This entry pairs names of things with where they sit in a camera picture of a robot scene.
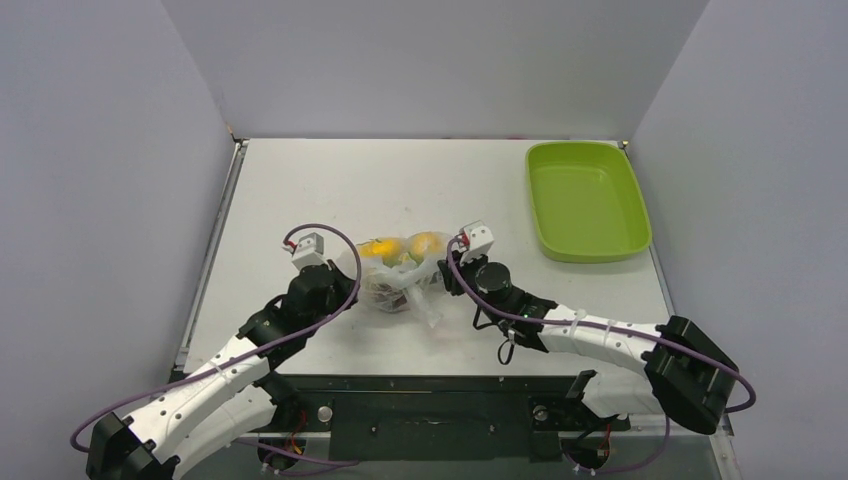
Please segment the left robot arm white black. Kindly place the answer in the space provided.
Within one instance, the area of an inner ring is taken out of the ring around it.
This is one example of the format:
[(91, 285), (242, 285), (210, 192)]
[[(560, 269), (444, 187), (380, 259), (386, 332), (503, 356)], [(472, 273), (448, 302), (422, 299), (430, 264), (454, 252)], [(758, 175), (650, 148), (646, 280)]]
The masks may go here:
[(93, 426), (91, 479), (178, 479), (241, 435), (302, 419), (277, 368), (327, 320), (354, 304), (358, 284), (333, 263), (306, 266), (201, 368), (124, 415)]

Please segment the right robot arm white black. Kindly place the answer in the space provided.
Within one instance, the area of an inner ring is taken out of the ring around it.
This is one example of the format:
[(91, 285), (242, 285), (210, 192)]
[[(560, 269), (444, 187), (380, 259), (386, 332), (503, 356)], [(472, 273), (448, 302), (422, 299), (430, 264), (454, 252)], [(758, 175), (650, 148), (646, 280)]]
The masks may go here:
[(664, 323), (639, 324), (589, 315), (515, 286), (510, 270), (487, 256), (462, 263), (453, 254), (438, 268), (448, 293), (474, 302), (474, 328), (494, 327), (503, 334), (502, 364), (523, 347), (578, 355), (635, 374), (625, 381), (592, 373), (580, 381), (580, 390), (563, 402), (566, 418), (578, 427), (617, 414), (664, 414), (690, 431), (710, 435), (730, 411), (738, 366), (688, 318), (672, 315)]

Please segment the clear plastic bag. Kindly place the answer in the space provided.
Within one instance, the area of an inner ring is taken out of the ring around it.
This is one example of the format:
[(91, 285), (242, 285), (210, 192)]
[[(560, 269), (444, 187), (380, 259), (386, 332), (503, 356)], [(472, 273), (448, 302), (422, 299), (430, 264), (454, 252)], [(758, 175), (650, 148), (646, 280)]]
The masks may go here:
[(396, 262), (384, 264), (377, 258), (364, 258), (359, 261), (345, 251), (334, 263), (349, 278), (361, 272), (358, 302), (364, 306), (386, 314), (410, 312), (430, 327), (440, 323), (443, 314), (436, 306), (437, 300), (445, 294), (442, 274), (438, 261), (442, 258), (430, 258), (421, 263), (414, 261), (408, 251), (408, 237), (394, 237), (404, 240), (406, 252)]

